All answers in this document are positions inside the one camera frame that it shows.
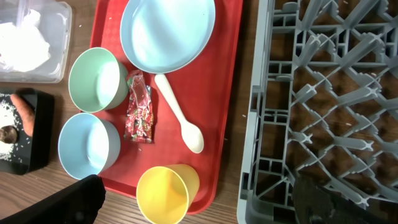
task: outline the plastic spoon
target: plastic spoon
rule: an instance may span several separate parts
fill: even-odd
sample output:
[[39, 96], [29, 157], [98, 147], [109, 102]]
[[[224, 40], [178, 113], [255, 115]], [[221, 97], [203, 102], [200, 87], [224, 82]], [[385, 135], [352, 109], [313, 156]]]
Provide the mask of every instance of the plastic spoon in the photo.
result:
[[181, 134], [185, 144], [192, 152], [201, 153], [205, 145], [203, 135], [198, 127], [189, 123], [185, 118], [166, 76], [164, 74], [155, 75], [155, 82], [181, 124]]

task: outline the plastic cup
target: plastic cup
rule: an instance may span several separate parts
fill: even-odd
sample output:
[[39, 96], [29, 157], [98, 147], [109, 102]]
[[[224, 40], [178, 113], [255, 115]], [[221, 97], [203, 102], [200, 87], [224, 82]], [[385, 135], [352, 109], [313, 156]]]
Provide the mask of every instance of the plastic cup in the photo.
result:
[[120, 153], [120, 137], [109, 122], [89, 113], [71, 117], [58, 141], [62, 167], [75, 179], [99, 174], [109, 168]]
[[187, 214], [198, 189], [199, 176], [188, 165], [153, 167], [138, 181], [138, 207], [152, 223], [178, 223]]
[[70, 71], [70, 97], [88, 113], [115, 108], [129, 92], [126, 75], [126, 68], [110, 51], [101, 47], [88, 49]]

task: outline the black object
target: black object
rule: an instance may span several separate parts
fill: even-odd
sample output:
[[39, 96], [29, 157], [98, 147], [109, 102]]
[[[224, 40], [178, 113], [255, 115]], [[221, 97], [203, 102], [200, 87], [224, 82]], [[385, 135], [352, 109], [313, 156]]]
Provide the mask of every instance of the black object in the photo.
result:
[[22, 131], [22, 120], [17, 110], [14, 114], [21, 121], [17, 125], [19, 136], [17, 146], [11, 153], [10, 161], [0, 159], [0, 171], [23, 175], [33, 170], [45, 167], [49, 163], [50, 142], [52, 134], [52, 121], [54, 114], [54, 97], [35, 89], [0, 89], [0, 102], [5, 100], [12, 105], [9, 94], [18, 94], [34, 111], [35, 124], [33, 137]]
[[105, 201], [105, 187], [97, 175], [90, 175], [49, 196], [0, 224], [92, 224]]
[[294, 183], [293, 202], [300, 224], [388, 223], [304, 176]]

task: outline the snack package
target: snack package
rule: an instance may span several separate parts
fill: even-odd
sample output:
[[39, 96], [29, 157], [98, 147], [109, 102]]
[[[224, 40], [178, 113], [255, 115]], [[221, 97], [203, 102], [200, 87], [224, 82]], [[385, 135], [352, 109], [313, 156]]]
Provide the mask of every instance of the snack package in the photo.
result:
[[130, 91], [129, 108], [124, 129], [124, 138], [134, 142], [151, 143], [154, 115], [150, 86], [145, 85], [142, 71], [135, 70], [127, 76]]

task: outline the light blue cup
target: light blue cup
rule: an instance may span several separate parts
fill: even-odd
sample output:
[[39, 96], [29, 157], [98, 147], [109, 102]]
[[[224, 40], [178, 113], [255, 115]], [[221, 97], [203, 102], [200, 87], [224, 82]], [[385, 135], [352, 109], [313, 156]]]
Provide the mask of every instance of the light blue cup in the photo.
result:
[[63, 126], [58, 155], [65, 171], [81, 180], [109, 168], [120, 153], [120, 137], [109, 121], [89, 113], [71, 117]]

